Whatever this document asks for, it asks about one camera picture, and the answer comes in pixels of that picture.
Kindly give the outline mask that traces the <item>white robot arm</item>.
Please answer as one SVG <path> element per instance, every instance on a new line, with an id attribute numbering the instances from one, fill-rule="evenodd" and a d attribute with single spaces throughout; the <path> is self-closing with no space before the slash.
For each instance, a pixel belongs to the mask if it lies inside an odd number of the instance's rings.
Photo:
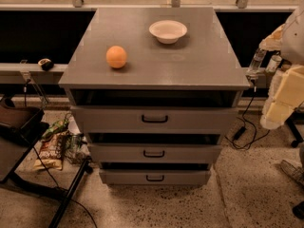
<path id="1" fill-rule="evenodd" d="M 279 51 L 283 60 L 281 69 L 272 78 L 260 118 L 263 128 L 273 130 L 284 125 L 304 103 L 304 4 L 259 46 L 267 51 Z"/>

